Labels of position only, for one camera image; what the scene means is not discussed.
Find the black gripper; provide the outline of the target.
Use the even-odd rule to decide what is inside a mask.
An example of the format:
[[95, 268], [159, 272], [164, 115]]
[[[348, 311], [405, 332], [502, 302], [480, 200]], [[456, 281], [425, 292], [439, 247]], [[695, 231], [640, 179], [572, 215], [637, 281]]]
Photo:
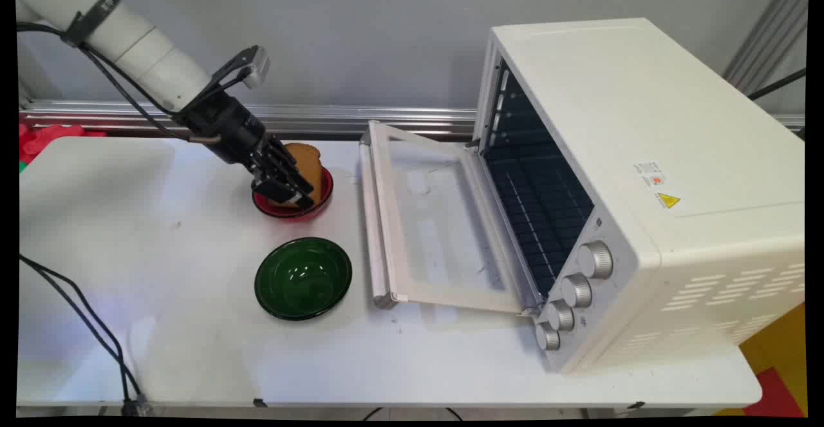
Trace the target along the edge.
[[[262, 122], [228, 93], [211, 95], [174, 116], [174, 121], [195, 137], [220, 137], [206, 148], [229, 165], [247, 166], [253, 176], [253, 192], [274, 203], [295, 204], [298, 209], [315, 205], [310, 197], [313, 186], [298, 171], [297, 160], [279, 139], [265, 136]], [[261, 139], [263, 150], [255, 150]]]

